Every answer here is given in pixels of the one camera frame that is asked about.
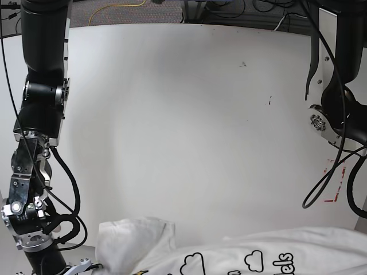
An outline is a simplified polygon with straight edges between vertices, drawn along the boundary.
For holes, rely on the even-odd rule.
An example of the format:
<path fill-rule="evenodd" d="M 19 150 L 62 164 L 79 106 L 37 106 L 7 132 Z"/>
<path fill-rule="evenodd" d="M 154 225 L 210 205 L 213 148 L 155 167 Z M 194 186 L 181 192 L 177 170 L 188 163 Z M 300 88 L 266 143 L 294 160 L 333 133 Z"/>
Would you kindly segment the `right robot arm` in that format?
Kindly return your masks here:
<path fill-rule="evenodd" d="M 72 172 L 57 151 L 69 95 L 68 33 L 70 1 L 21 1 L 21 36 L 28 68 L 22 103 L 14 109 L 14 137 L 9 194 L 1 217 L 16 246 L 28 259 L 33 274 L 80 274 L 102 264 L 82 258 L 68 265 L 63 252 L 67 242 L 86 225 L 79 216 L 81 199 Z M 58 197 L 50 180 L 48 162 L 53 156 L 71 181 L 75 205 L 65 214 L 56 211 Z"/>

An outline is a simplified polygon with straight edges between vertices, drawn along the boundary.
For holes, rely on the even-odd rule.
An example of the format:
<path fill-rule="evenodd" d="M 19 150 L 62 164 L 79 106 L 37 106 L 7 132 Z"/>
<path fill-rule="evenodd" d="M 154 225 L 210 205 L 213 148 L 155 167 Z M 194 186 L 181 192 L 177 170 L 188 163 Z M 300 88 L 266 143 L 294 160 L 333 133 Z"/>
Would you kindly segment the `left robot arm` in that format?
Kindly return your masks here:
<path fill-rule="evenodd" d="M 365 43 L 366 1 L 307 1 L 311 61 L 306 81 L 307 122 L 331 145 L 366 145 L 366 106 L 347 84 L 358 76 Z"/>

